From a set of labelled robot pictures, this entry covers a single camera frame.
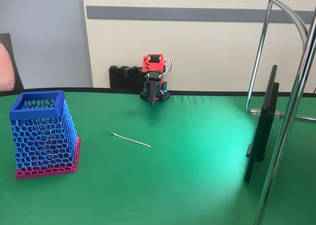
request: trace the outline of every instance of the curved metal tube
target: curved metal tube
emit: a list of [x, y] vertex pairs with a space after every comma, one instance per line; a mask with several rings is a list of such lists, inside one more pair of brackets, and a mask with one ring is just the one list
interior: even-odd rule
[[[246, 106], [245, 106], [246, 112], [250, 113], [250, 114], [254, 114], [254, 111], [249, 109], [249, 103], [250, 103], [250, 99], [251, 99], [251, 95], [252, 95], [252, 91], [253, 91], [253, 86], [255, 83], [255, 79], [256, 79], [256, 75], [257, 75], [257, 71], [258, 71], [258, 67], [259, 67], [260, 57], [261, 57], [262, 48], [263, 48], [263, 44], [264, 44], [265, 37], [266, 37], [266, 32], [267, 32], [268, 23], [269, 23], [269, 17], [270, 17], [273, 3], [275, 3], [278, 7], [280, 7], [293, 21], [293, 23], [295, 24], [295, 26], [297, 27], [297, 29], [300, 33], [300, 36], [301, 36], [301, 39], [303, 42], [303, 47], [305, 46], [306, 38], [308, 35], [308, 28], [307, 28], [306, 24], [302, 21], [302, 19], [290, 7], [288, 7], [286, 4], [284, 4], [278, 0], [269, 0], [267, 12], [266, 12], [266, 17], [265, 17], [262, 32], [261, 32], [261, 37], [260, 37], [259, 47], [258, 47], [257, 56], [256, 56], [256, 60], [255, 60], [255, 65], [253, 68], [251, 81], [250, 81], [250, 85], [249, 85]], [[316, 122], [316, 117], [310, 117], [310, 116], [304, 116], [304, 115], [297, 115], [296, 119]]]
[[269, 199], [271, 198], [271, 190], [273, 189], [277, 172], [282, 160], [282, 156], [288, 142], [290, 132], [294, 123], [295, 115], [298, 110], [303, 91], [309, 72], [312, 67], [313, 59], [316, 53], [316, 9], [314, 11], [313, 20], [311, 23], [309, 35], [304, 45], [299, 70], [297, 72], [289, 102], [286, 107], [284, 120], [281, 130], [277, 137], [276, 147], [273, 152], [271, 163], [269, 166], [266, 181], [262, 190], [258, 211], [254, 220], [254, 225], [262, 225], [263, 218], [268, 206]]
[[295, 26], [298, 29], [298, 32], [301, 35], [303, 46], [306, 42], [306, 37], [308, 35], [308, 28], [306, 24], [302, 21], [302, 19], [286, 4], [280, 2], [279, 0], [270, 0], [274, 4], [276, 4], [278, 7], [280, 7], [287, 15], [290, 17], [290, 19], [293, 21]]

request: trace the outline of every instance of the green table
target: green table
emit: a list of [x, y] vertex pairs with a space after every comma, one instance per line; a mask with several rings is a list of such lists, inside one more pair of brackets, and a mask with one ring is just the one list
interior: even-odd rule
[[[78, 172], [24, 180], [14, 177], [16, 98], [0, 97], [0, 225], [252, 224], [282, 120], [244, 184], [258, 121], [244, 112], [246, 97], [172, 96], [151, 107], [137, 95], [67, 92], [82, 139]], [[287, 101], [279, 97], [277, 109]], [[303, 98], [299, 113], [316, 115], [316, 98]], [[264, 224], [315, 223], [315, 139], [316, 124], [295, 122]]]

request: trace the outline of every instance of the voronoi pattern basket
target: voronoi pattern basket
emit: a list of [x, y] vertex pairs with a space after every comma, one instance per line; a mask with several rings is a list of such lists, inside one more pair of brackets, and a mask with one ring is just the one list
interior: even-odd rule
[[16, 178], [77, 171], [77, 136], [63, 91], [22, 93], [10, 111]]

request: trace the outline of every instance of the skin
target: skin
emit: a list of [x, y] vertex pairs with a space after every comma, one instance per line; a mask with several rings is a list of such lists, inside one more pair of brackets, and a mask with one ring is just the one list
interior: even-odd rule
[[0, 92], [11, 91], [15, 85], [15, 77], [9, 53], [0, 44]]

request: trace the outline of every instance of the gray wall panel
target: gray wall panel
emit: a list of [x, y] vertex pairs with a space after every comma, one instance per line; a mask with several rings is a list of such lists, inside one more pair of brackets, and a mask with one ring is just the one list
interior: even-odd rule
[[[165, 8], [128, 6], [86, 6], [90, 19], [138, 19], [173, 21], [219, 21], [219, 22], [263, 22], [263, 9], [218, 9], [218, 8]], [[305, 23], [310, 23], [312, 11], [296, 12]], [[270, 22], [292, 23], [282, 10], [273, 10]]]

